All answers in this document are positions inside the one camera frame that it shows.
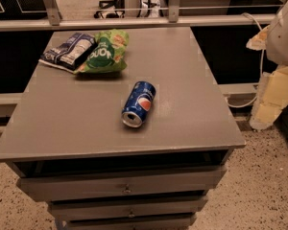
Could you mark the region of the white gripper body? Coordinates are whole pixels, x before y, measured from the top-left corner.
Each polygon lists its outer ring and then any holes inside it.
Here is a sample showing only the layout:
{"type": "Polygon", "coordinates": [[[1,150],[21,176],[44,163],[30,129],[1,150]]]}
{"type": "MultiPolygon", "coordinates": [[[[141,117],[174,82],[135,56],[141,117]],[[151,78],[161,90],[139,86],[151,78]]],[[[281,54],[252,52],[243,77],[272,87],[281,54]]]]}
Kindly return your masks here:
{"type": "Polygon", "coordinates": [[[288,1],[269,25],[267,58],[278,65],[288,65],[288,1]]]}

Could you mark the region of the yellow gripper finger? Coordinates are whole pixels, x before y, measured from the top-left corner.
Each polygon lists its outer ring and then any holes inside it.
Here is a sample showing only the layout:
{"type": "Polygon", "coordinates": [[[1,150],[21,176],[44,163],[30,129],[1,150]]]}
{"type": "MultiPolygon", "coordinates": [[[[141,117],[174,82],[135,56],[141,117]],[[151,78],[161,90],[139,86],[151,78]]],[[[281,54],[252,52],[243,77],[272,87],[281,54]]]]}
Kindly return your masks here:
{"type": "Polygon", "coordinates": [[[269,27],[263,28],[258,34],[253,36],[246,44],[251,50],[260,51],[266,49],[266,41],[269,27]]]}
{"type": "Polygon", "coordinates": [[[288,66],[280,65],[260,78],[256,100],[252,106],[250,126],[263,130],[270,127],[288,105],[288,66]]]}

